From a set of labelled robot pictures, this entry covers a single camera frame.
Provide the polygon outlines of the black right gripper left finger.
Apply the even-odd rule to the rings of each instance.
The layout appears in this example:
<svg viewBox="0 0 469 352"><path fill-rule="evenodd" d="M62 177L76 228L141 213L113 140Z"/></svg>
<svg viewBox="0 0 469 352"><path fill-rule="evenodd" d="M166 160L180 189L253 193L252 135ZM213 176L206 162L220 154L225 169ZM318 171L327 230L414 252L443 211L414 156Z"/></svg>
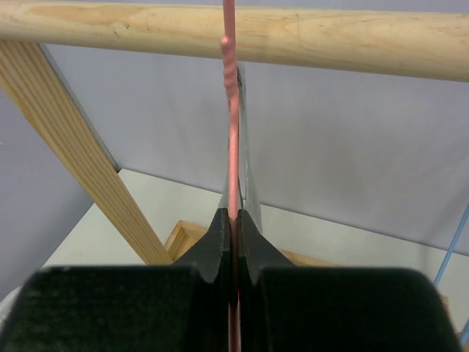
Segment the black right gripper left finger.
<svg viewBox="0 0 469 352"><path fill-rule="evenodd" d="M227 351L229 220L171 265L56 266L25 283L3 351Z"/></svg>

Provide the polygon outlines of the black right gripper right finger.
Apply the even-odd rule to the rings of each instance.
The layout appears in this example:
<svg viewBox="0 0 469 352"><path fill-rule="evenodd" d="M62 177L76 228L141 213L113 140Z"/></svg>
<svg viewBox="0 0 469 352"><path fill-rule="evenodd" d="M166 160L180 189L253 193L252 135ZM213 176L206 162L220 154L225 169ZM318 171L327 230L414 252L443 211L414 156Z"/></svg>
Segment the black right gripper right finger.
<svg viewBox="0 0 469 352"><path fill-rule="evenodd" d="M297 266L238 213L243 351L459 351L432 283L409 268Z"/></svg>

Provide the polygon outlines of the pink hanger with grey top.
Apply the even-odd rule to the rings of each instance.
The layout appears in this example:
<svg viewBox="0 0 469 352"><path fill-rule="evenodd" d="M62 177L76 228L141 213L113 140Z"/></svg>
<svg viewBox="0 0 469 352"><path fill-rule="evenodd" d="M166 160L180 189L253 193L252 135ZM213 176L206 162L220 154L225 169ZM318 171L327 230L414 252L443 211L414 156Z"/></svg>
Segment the pink hanger with grey top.
<svg viewBox="0 0 469 352"><path fill-rule="evenodd" d="M224 36L221 40L221 56L224 66L224 87L229 109L229 173L228 173L228 216L230 225L230 256L232 288L229 294L229 350L240 350L240 318L237 267L237 212L239 205L239 118L240 102L237 87L237 55L235 31L235 3L223 2Z"/></svg>

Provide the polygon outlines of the grey tank top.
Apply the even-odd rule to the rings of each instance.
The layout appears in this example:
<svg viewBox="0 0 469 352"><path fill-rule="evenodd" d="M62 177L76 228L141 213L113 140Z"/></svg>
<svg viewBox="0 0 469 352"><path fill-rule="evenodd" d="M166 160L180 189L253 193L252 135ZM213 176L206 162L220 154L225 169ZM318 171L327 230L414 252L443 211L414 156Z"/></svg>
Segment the grey tank top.
<svg viewBox="0 0 469 352"><path fill-rule="evenodd" d="M254 182L254 173L251 166L248 137L248 114L246 106L245 68L242 63L237 64L237 86L240 91L240 152L244 160L245 197L240 190L240 178L238 182L238 209L246 210L260 234L262 234L262 213L258 193Z"/></svg>

